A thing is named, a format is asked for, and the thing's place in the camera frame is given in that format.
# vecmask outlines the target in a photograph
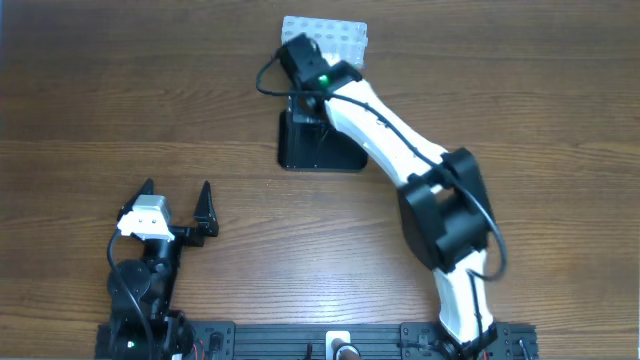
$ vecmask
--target white perforated tray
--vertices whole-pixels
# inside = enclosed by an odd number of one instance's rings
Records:
[[[301,33],[305,33],[318,43],[322,56],[330,64],[345,60],[354,66],[362,67],[364,65],[364,51],[369,41],[367,39],[367,24],[285,16],[282,21],[282,43],[284,44]]]

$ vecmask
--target wooden surface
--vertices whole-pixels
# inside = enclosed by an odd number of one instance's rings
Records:
[[[437,319],[378,166],[275,162],[284,102],[254,76],[283,16],[304,15],[367,22],[381,98],[476,154],[511,260],[496,318],[536,324],[543,358],[636,358],[639,2],[5,0],[3,15],[0,356],[92,356],[108,237],[147,177],[180,224],[213,185],[220,237],[186,250],[175,293],[191,319]]]

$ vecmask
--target wooden table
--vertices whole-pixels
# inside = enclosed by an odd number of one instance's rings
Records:
[[[191,319],[437,319],[376,164],[276,164],[284,101],[254,77],[285,15],[368,23],[380,97],[477,156],[510,254],[497,319],[536,324],[543,358],[636,357],[640,3],[600,0],[6,0],[0,355],[92,356],[107,241],[147,177],[184,225],[213,186],[220,237],[186,250],[174,298]]]

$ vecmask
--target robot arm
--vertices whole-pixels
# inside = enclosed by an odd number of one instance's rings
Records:
[[[455,189],[448,190],[450,184],[431,166],[449,171],[491,215],[473,156],[465,149],[450,154],[420,136],[386,107],[369,83],[348,64],[329,66],[305,35],[289,41],[277,56],[299,93],[315,96],[311,101],[307,98],[307,104],[324,115],[337,131],[360,145],[391,178],[398,189],[407,243],[435,276],[441,300],[440,322],[451,339],[449,357],[469,358],[477,354],[495,339],[484,283],[469,275],[470,271],[485,273],[489,228],[468,199]],[[375,109],[385,121],[345,98]],[[418,158],[398,132],[431,165]]]

